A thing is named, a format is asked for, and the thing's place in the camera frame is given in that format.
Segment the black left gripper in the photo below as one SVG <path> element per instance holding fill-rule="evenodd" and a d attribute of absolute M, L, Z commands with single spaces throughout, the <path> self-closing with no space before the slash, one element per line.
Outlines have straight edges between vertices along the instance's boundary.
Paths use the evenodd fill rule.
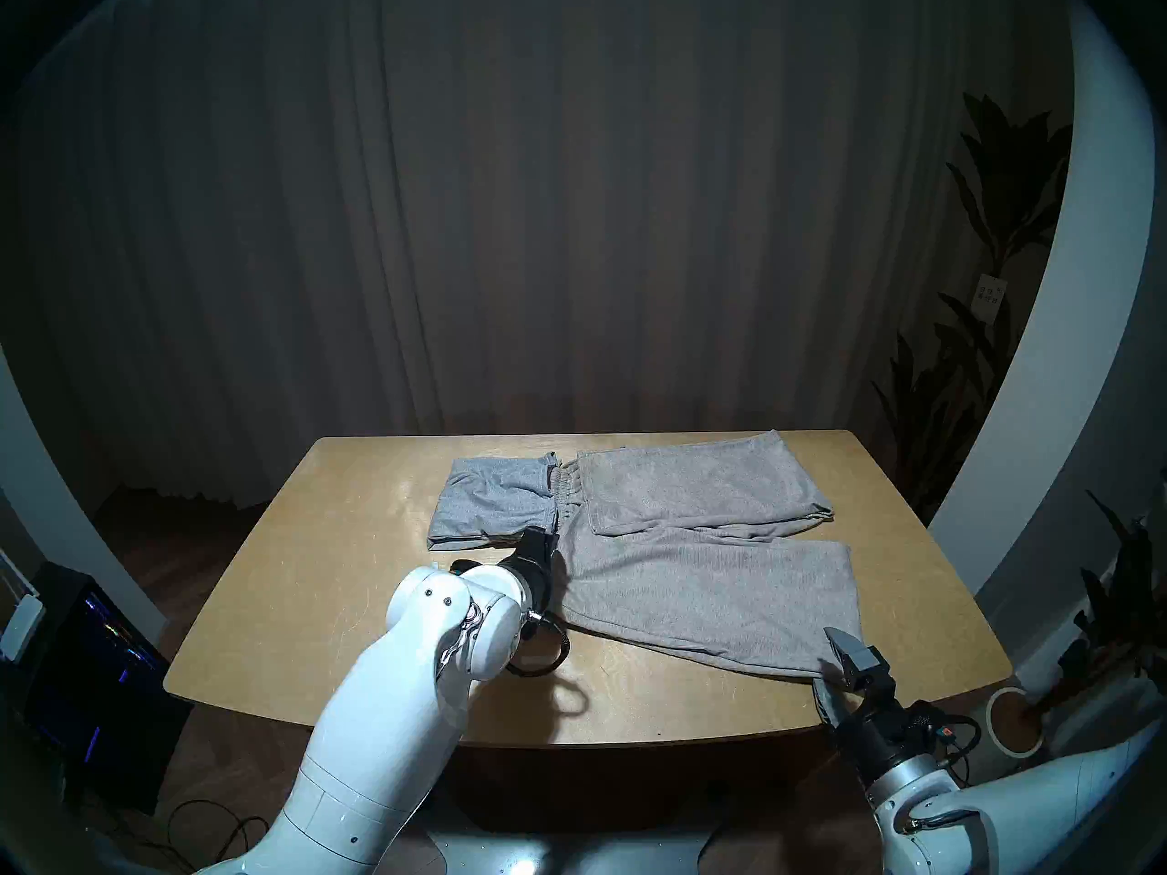
<path fill-rule="evenodd" d="M 497 564 L 523 581 L 530 596 L 530 610 L 539 616 L 548 609 L 552 597 L 557 545 L 557 534 L 541 527 L 527 527 L 515 550 Z"/>

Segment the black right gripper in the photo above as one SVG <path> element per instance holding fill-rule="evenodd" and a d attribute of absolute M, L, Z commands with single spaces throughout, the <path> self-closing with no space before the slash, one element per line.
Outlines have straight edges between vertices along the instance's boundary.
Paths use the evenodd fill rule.
<path fill-rule="evenodd" d="M 837 749 L 864 784 L 874 784 L 894 766 L 931 755 L 942 724 L 939 707 L 917 700 L 903 707 L 895 696 L 890 667 L 881 652 L 836 626 L 824 634 L 843 671 L 843 686 L 862 698 L 851 712 L 848 694 L 823 678 L 811 679 L 815 707 Z"/>

